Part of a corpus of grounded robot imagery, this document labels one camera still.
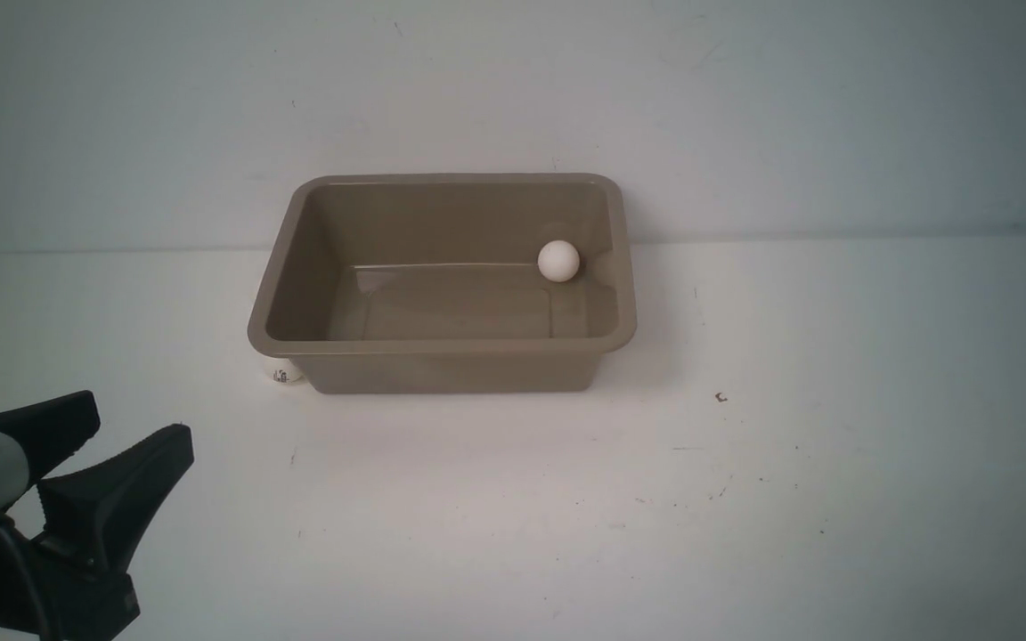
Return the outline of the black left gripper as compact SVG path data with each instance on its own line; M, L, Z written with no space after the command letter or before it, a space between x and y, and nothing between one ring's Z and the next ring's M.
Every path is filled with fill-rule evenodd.
M0 433L23 446L28 491L98 433L89 390L0 411ZM139 618L127 575L156 512L194 463L191 428L162 427L113 458L37 485L45 526L37 544L0 537L0 628L40 637L37 602L61 640L114 640Z

